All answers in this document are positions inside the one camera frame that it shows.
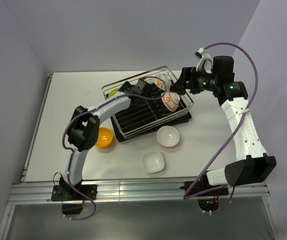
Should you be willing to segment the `lime green bowl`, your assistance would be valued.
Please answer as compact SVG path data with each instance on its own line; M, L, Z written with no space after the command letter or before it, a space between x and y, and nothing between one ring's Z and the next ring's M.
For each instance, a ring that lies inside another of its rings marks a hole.
M109 94L108 94L108 97L112 97L114 96L117 92L119 91L119 88L114 88Z

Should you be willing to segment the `floral leaf pattern bowl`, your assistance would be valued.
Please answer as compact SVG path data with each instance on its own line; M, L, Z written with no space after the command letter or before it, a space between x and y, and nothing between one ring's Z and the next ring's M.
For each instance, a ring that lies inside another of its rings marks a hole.
M154 84L164 92L170 90L172 82L171 78L166 73L161 73L152 78Z

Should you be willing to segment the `white bowl red ornaments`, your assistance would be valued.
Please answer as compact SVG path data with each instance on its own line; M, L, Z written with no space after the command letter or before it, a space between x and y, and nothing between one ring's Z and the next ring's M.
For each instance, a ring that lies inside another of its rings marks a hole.
M181 98L177 93L171 91L166 91L161 98L165 107L171 112L175 112L177 110L180 99Z

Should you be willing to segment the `orange bowl white inside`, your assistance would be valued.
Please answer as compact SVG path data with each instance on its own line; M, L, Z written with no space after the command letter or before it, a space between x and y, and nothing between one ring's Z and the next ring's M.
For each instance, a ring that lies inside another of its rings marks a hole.
M156 139L164 147L172 148L180 141L180 133L172 126L162 126L156 132Z

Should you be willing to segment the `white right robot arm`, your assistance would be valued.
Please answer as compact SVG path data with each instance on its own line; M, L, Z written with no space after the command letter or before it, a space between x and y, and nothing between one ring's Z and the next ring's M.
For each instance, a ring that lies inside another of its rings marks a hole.
M184 67L179 79L170 90L183 95L203 91L212 92L227 117L233 136L236 160L218 170L206 173L200 190L211 195L219 185L231 187L261 183L277 165L274 156L268 155L257 134L250 110L249 96L243 82L235 81L234 59L231 56L210 57L197 54L195 67Z

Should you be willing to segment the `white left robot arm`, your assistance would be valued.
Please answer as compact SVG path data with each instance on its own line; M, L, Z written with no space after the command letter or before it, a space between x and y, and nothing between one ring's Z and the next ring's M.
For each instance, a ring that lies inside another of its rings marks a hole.
M143 78L135 85L125 81L114 95L103 102L91 107L76 107L61 140L63 148L70 151L70 156L59 186L69 200L86 196L81 193L82 172L89 150L98 141L100 125L120 111L140 106L143 100L156 101L161 98L152 97L151 91L152 86Z

